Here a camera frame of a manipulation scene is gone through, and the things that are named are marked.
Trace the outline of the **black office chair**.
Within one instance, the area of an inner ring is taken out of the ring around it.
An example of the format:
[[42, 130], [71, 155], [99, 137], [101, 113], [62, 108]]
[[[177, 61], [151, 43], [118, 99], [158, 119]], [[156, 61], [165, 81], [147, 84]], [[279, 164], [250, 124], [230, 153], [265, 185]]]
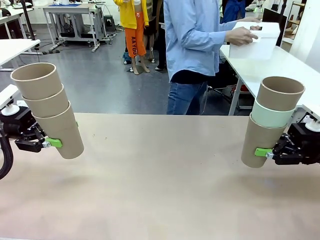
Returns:
[[237, 83], [237, 74], [233, 69], [220, 70], [212, 80], [208, 81], [208, 90], [220, 94], [231, 102]]

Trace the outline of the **person in dark dress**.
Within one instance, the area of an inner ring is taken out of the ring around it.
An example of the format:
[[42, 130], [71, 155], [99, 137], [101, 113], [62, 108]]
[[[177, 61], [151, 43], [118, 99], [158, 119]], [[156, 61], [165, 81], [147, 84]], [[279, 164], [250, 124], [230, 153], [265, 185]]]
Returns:
[[143, 30], [144, 45], [149, 43], [149, 57], [148, 60], [155, 62], [154, 44], [157, 36], [157, 49], [159, 63], [155, 68], [156, 71], [163, 71], [166, 68], [166, 43], [164, 25], [164, 8], [163, 0], [146, 0], [148, 26]]

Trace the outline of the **shelf with cardboard boxes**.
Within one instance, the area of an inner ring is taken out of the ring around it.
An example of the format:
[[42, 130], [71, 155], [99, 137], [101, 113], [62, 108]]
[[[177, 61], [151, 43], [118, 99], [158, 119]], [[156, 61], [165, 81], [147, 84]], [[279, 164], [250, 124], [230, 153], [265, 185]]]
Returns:
[[298, 32], [307, 0], [293, 0], [288, 13], [282, 42], [292, 45]]

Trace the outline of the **white background desk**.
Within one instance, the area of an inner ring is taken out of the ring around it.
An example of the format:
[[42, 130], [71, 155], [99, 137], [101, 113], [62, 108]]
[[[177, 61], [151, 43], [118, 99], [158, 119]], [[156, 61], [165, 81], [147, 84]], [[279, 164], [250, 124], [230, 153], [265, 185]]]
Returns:
[[[23, 15], [24, 10], [22, 8], [13, 8], [12, 6], [9, 6], [8, 8], [5, 8], [4, 10], [8, 10], [10, 13], [9, 16], [2, 16], [2, 10], [0, 9], [0, 26], [4, 25], [6, 29], [6, 34], [9, 39], [27, 39], [27, 35], [23, 26]], [[16, 35], [16, 37], [12, 37], [11, 30], [8, 27], [8, 24], [10, 22], [18, 23], [17, 29], [20, 32]]]

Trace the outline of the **person in yellow jacket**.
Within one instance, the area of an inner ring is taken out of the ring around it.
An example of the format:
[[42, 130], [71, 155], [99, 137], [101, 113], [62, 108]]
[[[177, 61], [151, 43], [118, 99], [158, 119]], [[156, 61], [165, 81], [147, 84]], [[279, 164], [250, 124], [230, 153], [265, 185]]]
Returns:
[[132, 70], [139, 74], [136, 66], [136, 56], [139, 56], [143, 70], [148, 73], [144, 60], [146, 47], [144, 44], [144, 29], [149, 25], [147, 0], [113, 0], [119, 8], [120, 23], [124, 27], [126, 48], [131, 58]]

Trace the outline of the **black stand pole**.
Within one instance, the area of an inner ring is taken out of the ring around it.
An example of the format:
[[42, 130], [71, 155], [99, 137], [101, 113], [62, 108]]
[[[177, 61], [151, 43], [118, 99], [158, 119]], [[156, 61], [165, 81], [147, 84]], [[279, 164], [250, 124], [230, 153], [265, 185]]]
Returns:
[[20, 0], [20, 3], [22, 5], [22, 9], [23, 9], [23, 13], [24, 13], [24, 16], [25, 16], [25, 21], [26, 21], [27, 28], [29, 30], [29, 34], [31, 36], [31, 39], [33, 41], [35, 41], [36, 39], [35, 39], [35, 35], [34, 35], [34, 32], [32, 30], [32, 26], [31, 26], [31, 23], [30, 23], [30, 19], [29, 19], [27, 7], [26, 7], [26, 2], [25, 2], [25, 0]]

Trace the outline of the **black computer monitor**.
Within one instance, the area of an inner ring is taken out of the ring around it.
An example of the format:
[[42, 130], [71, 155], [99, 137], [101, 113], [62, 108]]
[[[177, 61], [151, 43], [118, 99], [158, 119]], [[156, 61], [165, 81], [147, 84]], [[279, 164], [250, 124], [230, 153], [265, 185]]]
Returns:
[[274, 10], [265, 8], [263, 11], [262, 22], [279, 23], [280, 34], [277, 39], [276, 46], [280, 47], [285, 32], [287, 17], [275, 12]]

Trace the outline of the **tan cup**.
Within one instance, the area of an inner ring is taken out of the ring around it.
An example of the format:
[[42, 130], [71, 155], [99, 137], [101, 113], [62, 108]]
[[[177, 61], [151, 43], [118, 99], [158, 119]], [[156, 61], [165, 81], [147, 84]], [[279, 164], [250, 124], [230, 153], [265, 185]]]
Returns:
[[267, 158], [265, 155], [255, 156], [256, 149], [272, 149], [285, 129], [286, 125], [278, 128], [263, 127], [257, 124], [250, 114], [242, 147], [242, 162], [251, 168], [261, 168]]
[[62, 89], [57, 67], [48, 62], [19, 67], [11, 73], [10, 77], [21, 95], [28, 100], [45, 99]]
[[296, 108], [305, 89], [305, 86], [297, 80], [270, 76], [261, 81], [256, 100], [270, 110], [290, 111]]
[[84, 144], [70, 102], [67, 110], [58, 115], [33, 117], [49, 138], [62, 142], [62, 147], [56, 149], [64, 159], [75, 159], [83, 153]]
[[65, 92], [64, 85], [56, 94], [38, 100], [31, 100], [25, 97], [22, 99], [30, 108], [32, 114], [40, 118], [48, 118], [63, 113], [69, 107], [70, 103]]

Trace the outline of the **white plastic basket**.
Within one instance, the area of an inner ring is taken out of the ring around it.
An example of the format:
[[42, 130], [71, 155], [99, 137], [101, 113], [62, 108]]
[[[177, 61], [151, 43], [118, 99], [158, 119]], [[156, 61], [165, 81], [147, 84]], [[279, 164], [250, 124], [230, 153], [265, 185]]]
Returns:
[[234, 29], [244, 27], [256, 36], [248, 45], [229, 45], [231, 59], [268, 60], [276, 47], [280, 35], [280, 25], [277, 22], [237, 22]]

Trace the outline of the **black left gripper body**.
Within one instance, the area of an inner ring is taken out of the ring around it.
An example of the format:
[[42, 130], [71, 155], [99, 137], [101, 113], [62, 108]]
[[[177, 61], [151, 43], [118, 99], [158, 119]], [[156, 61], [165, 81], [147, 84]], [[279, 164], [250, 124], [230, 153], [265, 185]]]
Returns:
[[35, 120], [28, 107], [20, 106], [17, 113], [9, 116], [0, 113], [0, 122], [3, 132], [9, 138], [25, 141], [45, 138], [45, 132]]

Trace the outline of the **grey metal frame desk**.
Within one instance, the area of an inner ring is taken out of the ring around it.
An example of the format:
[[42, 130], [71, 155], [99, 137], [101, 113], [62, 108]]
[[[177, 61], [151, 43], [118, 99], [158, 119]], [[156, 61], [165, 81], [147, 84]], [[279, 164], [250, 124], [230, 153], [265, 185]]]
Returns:
[[86, 42], [94, 53], [101, 43], [112, 43], [97, 3], [51, 4], [42, 9], [52, 41], [50, 51], [66, 42]]

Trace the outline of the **small white table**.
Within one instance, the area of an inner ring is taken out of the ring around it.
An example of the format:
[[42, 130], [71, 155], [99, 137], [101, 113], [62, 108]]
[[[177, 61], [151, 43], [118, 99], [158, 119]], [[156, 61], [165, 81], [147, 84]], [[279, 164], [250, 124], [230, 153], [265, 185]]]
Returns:
[[[39, 39], [0, 39], [0, 71], [12, 72], [17, 69], [19, 66], [16, 57], [40, 42]], [[13, 68], [3, 68], [8, 62], [11, 62]]]

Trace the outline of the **pale green cup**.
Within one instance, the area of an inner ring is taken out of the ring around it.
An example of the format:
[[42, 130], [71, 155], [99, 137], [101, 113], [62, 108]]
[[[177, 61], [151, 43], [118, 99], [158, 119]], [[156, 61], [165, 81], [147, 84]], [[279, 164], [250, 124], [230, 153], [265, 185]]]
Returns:
[[256, 124], [265, 128], [282, 128], [289, 123], [294, 111], [295, 109], [287, 111], [269, 109], [255, 99], [250, 115]]

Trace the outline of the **right forearm in blue sleeve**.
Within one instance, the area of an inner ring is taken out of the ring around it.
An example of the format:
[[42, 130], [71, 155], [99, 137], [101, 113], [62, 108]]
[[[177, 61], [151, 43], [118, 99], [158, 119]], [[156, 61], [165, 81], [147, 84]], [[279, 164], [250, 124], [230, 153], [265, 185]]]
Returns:
[[189, 48], [203, 52], [217, 50], [224, 43], [226, 34], [226, 31], [207, 31], [195, 25]]

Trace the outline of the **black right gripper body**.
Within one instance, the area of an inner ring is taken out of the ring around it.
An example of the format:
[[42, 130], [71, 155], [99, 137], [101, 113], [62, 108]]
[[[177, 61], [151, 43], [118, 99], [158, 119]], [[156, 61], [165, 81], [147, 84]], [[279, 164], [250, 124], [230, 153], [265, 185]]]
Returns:
[[272, 153], [276, 165], [320, 164], [320, 132], [307, 129], [305, 123], [293, 123]]

